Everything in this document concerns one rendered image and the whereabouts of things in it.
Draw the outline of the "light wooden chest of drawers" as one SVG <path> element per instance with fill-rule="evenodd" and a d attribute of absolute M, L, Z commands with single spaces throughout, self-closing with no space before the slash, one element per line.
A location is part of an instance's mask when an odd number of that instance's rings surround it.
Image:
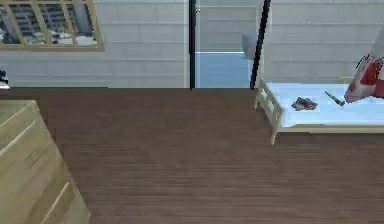
<path fill-rule="evenodd" d="M 90 224 L 33 100 L 0 100 L 0 224 Z"/>

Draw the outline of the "dark green slim cellphone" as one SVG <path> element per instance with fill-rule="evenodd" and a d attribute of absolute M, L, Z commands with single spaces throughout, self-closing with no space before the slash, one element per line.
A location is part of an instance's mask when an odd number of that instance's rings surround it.
<path fill-rule="evenodd" d="M 327 91 L 324 91 L 325 94 L 330 98 L 332 99 L 337 105 L 339 106 L 344 106 L 345 105 L 345 101 L 341 101 L 339 100 L 337 97 L 335 97 L 334 95 L 332 95 L 331 93 L 327 92 Z"/>

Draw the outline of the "dark red flat object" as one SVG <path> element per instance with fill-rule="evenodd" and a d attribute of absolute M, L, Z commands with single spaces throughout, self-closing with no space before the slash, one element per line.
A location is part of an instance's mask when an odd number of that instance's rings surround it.
<path fill-rule="evenodd" d="M 309 98 L 298 97 L 297 100 L 291 105 L 296 111 L 301 110 L 314 110 L 317 107 L 317 103 L 313 102 Z"/>

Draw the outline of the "small black and white object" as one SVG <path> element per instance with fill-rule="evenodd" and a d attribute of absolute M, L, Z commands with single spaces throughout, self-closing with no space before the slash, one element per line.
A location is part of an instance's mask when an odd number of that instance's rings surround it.
<path fill-rule="evenodd" d="M 0 89 L 9 89 L 9 81 L 6 77 L 6 72 L 3 70 L 0 70 Z"/>

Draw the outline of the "light wooden bed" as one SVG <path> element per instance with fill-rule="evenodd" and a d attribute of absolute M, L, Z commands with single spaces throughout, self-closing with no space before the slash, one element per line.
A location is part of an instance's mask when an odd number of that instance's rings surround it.
<path fill-rule="evenodd" d="M 259 81 L 254 108 L 261 106 L 272 127 L 271 144 L 279 133 L 384 134 L 384 100 L 373 97 L 337 105 L 347 84 Z M 298 97 L 317 103 L 314 110 L 296 111 Z"/>

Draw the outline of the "wooden framed window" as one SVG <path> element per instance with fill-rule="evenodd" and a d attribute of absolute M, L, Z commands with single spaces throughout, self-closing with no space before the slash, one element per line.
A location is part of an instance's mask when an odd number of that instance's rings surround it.
<path fill-rule="evenodd" d="M 0 0 L 0 51 L 103 50 L 94 0 Z"/>

